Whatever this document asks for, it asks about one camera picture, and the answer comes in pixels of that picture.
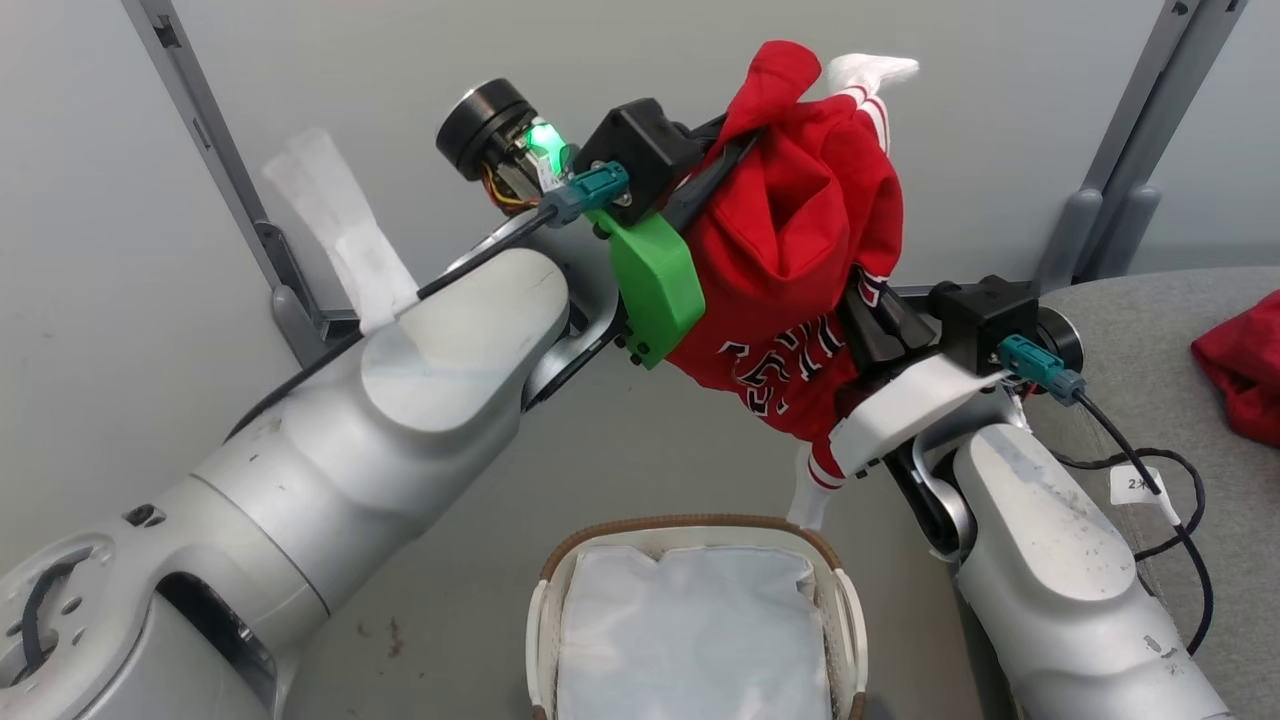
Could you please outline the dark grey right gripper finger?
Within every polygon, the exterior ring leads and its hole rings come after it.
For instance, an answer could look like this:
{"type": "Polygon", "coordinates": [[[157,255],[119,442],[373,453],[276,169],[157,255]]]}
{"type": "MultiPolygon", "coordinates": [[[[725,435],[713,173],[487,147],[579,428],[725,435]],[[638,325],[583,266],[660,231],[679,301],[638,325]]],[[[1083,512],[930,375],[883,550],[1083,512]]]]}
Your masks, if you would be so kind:
{"type": "Polygon", "coordinates": [[[902,340],[905,305],[891,288],[883,288],[874,304],[864,300],[860,281],[849,281],[838,305],[838,323],[856,372],[850,387],[872,393],[890,380],[906,357],[902,340]]]}
{"type": "Polygon", "coordinates": [[[936,332],[887,281],[872,282],[876,301],[872,318],[876,323],[876,354],[922,354],[933,347],[936,332]]]}

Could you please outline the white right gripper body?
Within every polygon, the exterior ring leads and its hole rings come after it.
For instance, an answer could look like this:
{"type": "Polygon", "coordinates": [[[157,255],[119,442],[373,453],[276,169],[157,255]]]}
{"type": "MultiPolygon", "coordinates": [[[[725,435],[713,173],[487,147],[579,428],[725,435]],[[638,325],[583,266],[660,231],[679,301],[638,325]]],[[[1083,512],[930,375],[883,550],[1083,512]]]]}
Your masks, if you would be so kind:
{"type": "Polygon", "coordinates": [[[942,355],[909,366],[860,402],[829,433],[829,451],[845,477],[923,434],[945,442],[987,424],[1012,421],[1004,373],[978,377],[942,355]]]}

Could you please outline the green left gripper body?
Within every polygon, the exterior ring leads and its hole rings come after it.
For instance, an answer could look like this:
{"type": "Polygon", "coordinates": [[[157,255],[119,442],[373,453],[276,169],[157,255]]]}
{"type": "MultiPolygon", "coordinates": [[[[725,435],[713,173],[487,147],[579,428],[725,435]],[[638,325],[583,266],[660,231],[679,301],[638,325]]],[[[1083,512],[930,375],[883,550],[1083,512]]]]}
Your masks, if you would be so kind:
{"type": "Polygon", "coordinates": [[[630,329],[626,348],[654,369],[703,318],[707,304],[684,237],[660,214],[631,227],[603,210],[586,218],[608,234],[611,266],[630,329]]]}

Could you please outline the red jersey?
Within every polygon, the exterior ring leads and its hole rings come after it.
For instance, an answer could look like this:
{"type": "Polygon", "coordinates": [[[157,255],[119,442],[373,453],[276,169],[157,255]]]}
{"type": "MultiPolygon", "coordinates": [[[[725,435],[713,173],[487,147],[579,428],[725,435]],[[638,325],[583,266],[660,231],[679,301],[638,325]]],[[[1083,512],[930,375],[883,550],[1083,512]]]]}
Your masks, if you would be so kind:
{"type": "Polygon", "coordinates": [[[668,361],[803,442],[787,519],[809,530],[849,478],[829,442],[837,393],[858,378],[838,304],[876,306],[902,252],[881,90],[918,70],[910,58],[822,64],[800,44],[763,44],[712,149],[753,146],[685,233],[707,309],[668,361]]]}

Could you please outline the plain red garment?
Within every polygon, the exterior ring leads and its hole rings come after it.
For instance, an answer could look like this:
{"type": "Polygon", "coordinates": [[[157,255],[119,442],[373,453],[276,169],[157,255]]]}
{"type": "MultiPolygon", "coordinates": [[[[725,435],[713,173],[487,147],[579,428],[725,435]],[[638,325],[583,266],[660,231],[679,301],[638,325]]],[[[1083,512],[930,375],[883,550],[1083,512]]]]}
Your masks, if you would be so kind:
{"type": "Polygon", "coordinates": [[[1229,427],[1280,448],[1280,290],[1193,341],[1190,352],[1222,395],[1229,427]]]}

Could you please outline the grey fabric sofa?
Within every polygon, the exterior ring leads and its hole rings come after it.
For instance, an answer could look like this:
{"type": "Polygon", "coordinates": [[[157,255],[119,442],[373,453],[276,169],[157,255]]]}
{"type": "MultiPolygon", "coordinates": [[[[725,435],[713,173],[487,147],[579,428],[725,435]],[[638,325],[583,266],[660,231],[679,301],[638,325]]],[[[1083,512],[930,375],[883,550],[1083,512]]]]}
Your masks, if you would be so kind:
{"type": "Polygon", "coordinates": [[[1201,474],[1204,518],[1193,534],[1215,614],[1196,661],[1236,720],[1280,720],[1280,448],[1234,433],[1192,342],[1280,290],[1280,266],[1129,275],[1047,293],[1084,348],[1089,396],[1152,464],[1187,518],[1184,466],[1201,474]]]}

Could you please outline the white wicker laundry basket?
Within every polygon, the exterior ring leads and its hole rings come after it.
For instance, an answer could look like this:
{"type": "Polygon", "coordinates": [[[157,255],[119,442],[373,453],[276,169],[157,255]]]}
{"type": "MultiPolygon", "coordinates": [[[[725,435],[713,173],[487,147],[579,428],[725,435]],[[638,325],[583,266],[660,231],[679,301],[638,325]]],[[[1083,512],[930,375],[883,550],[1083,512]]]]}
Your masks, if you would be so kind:
{"type": "Polygon", "coordinates": [[[812,596],[824,635],[833,720],[864,720],[869,650],[867,623],[855,585],[819,533],[782,518],[689,514],[634,518],[586,527],[563,539],[544,562],[525,624],[525,678],[532,720],[559,720],[558,680],[562,615],[577,559],[594,546],[631,547],[658,559],[691,547],[773,547],[800,553],[814,568],[812,596]]]}

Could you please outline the white tape strip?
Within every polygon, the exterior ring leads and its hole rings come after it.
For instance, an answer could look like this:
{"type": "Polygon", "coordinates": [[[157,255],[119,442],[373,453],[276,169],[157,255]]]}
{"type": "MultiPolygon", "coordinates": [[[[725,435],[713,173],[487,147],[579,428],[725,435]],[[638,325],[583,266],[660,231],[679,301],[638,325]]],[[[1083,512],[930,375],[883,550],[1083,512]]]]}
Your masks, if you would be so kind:
{"type": "Polygon", "coordinates": [[[262,169],[323,247],[369,336],[419,301],[419,284],[378,224],[333,137],[307,129],[262,169]]]}

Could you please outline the white basket liner cloth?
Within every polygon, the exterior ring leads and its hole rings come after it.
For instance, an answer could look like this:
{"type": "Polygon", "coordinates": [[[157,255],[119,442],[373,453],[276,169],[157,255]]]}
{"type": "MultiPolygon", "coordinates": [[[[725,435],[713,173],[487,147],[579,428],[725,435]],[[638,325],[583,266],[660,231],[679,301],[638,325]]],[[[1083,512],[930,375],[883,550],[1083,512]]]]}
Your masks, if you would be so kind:
{"type": "Polygon", "coordinates": [[[579,555],[558,720],[832,720],[813,565],[787,550],[579,555]]]}

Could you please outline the grey partition post pair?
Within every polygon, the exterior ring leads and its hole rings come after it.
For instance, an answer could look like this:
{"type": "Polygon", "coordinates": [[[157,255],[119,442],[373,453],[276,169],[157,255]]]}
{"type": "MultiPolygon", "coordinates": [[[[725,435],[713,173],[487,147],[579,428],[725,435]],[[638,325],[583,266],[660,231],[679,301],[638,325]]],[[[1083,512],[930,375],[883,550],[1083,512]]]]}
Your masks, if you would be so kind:
{"type": "Polygon", "coordinates": [[[1037,293],[1123,277],[1164,192],[1152,182],[1251,0],[1164,0],[1085,173],[1030,282],[1037,293]]]}

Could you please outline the grey partition post with foot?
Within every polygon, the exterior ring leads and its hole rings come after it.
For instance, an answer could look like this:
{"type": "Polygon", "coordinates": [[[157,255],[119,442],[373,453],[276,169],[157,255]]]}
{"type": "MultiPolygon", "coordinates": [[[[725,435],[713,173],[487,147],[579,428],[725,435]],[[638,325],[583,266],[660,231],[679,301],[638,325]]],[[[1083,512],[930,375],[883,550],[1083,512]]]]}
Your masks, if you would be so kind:
{"type": "Polygon", "coordinates": [[[351,309],[325,309],[297,243],[269,217],[173,0],[120,0],[200,156],[271,290],[271,318],[301,366],[358,328],[351,309]]]}

